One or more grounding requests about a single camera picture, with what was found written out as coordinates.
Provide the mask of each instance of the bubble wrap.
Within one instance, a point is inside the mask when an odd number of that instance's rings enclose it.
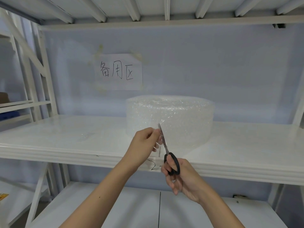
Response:
[[[127,134],[160,123],[169,151],[179,157],[206,143],[210,136],[214,103],[203,98],[143,95],[127,99]]]

